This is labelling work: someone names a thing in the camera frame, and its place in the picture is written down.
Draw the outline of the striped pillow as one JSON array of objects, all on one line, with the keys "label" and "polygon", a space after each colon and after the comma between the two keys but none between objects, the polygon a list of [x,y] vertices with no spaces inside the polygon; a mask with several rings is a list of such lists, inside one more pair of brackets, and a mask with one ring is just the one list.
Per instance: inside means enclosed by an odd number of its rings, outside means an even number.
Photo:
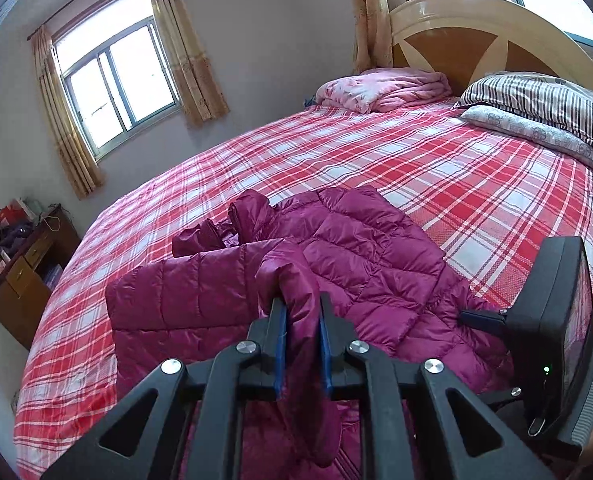
[{"label": "striped pillow", "polygon": [[531,72],[487,75],[470,84],[457,105],[490,105],[572,133],[593,149],[593,91],[557,76]]}]

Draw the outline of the headboard side beige curtain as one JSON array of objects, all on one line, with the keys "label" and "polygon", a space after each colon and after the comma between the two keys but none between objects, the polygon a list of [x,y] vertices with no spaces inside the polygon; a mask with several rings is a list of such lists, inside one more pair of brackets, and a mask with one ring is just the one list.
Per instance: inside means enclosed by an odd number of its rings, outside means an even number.
[{"label": "headboard side beige curtain", "polygon": [[392,67],[392,27],[387,0],[351,0],[351,6],[355,20],[355,72]]}]

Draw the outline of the cream wooden headboard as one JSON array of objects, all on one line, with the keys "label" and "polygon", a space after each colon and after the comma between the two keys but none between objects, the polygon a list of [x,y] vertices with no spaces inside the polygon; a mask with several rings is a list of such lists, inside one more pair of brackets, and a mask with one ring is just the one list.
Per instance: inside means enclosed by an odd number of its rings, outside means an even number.
[{"label": "cream wooden headboard", "polygon": [[593,91],[593,61],[565,32],[505,0],[409,0],[389,14],[394,65],[447,76],[453,94],[488,74],[534,72]]}]

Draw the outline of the left beige curtain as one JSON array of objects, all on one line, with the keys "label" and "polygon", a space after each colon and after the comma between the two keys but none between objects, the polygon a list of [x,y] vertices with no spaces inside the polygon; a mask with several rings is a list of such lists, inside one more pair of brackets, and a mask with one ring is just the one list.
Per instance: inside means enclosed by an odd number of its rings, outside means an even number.
[{"label": "left beige curtain", "polygon": [[65,92],[54,42],[45,25],[30,37],[37,87],[62,169],[82,200],[103,185],[101,170]]}]

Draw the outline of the aluminium sliding window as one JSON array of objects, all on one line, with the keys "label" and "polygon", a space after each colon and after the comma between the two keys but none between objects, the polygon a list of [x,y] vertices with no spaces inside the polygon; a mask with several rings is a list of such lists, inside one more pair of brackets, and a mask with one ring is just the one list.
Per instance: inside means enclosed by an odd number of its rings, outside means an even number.
[{"label": "aluminium sliding window", "polygon": [[151,0],[113,0],[56,41],[78,125],[100,158],[178,104]]}]

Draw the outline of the red plaid bed sheet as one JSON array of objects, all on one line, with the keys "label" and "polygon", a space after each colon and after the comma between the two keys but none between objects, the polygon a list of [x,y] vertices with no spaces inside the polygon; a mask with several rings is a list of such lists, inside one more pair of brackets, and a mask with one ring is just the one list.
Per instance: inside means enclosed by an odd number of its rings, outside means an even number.
[{"label": "red plaid bed sheet", "polygon": [[447,101],[370,115],[312,107],[191,157],[98,214],[28,354],[13,430],[21,477],[38,478],[115,402],[107,284],[169,257],[176,233],[222,220],[249,188],[279,202],[360,185],[409,214],[496,306],[513,303],[550,235],[584,239],[593,288],[591,169],[468,125]]}]

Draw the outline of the pink folded quilt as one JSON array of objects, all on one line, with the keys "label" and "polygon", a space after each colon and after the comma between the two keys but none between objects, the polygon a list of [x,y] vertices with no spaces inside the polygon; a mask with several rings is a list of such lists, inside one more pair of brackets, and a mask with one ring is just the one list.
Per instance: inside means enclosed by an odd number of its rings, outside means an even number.
[{"label": "pink folded quilt", "polygon": [[317,105],[359,114],[387,113],[397,108],[431,104],[451,96],[447,77],[418,68],[374,68],[334,79],[315,94]]}]

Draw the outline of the grey patterned pillow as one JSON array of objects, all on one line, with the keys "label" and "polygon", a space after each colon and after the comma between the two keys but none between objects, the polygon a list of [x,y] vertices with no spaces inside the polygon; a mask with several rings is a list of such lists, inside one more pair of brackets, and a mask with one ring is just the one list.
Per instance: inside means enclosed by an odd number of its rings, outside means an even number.
[{"label": "grey patterned pillow", "polygon": [[593,148],[573,133],[488,105],[469,107],[462,113],[461,119],[469,124],[516,136],[551,151],[569,155],[593,169]]}]

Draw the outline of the right beige curtain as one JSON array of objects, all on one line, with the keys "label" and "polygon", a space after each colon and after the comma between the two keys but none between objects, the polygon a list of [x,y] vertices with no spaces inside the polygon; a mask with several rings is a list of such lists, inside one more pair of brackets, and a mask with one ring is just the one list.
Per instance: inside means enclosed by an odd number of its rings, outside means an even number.
[{"label": "right beige curtain", "polygon": [[191,24],[184,0],[151,0],[151,3],[186,121],[200,127],[226,116],[229,106]]}]

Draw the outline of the magenta puffer jacket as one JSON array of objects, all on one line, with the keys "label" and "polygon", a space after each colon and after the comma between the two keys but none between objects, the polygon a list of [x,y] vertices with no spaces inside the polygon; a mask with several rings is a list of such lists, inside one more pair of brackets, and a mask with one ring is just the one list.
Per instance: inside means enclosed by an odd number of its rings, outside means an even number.
[{"label": "magenta puffer jacket", "polygon": [[505,345],[457,321],[460,311],[484,310],[487,302],[420,226],[363,186],[321,188],[278,204],[245,192],[225,221],[178,234],[169,259],[106,286],[116,393],[126,396],[169,358],[214,358],[281,298],[288,309],[286,382],[278,402],[246,408],[242,477],[355,479],[358,410],[321,389],[322,295],[360,339],[391,358],[439,359],[475,392],[509,385]]}]

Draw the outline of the clutter pile on desk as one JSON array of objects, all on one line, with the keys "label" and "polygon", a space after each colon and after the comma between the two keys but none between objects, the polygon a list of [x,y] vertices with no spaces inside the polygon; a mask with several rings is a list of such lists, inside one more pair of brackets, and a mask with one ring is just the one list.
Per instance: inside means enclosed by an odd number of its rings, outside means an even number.
[{"label": "clutter pile on desk", "polygon": [[14,198],[0,210],[0,274],[5,266],[16,256],[21,255],[22,247],[41,229],[57,233],[63,226],[58,217],[60,205],[44,209],[34,200]]}]

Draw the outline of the brown wooden desk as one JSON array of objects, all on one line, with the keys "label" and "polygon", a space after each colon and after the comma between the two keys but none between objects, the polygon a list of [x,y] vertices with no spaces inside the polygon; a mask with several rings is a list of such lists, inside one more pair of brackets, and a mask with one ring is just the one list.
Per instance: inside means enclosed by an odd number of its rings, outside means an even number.
[{"label": "brown wooden desk", "polygon": [[80,244],[61,204],[40,220],[0,274],[0,324],[28,350],[52,294],[48,274],[64,270]]}]

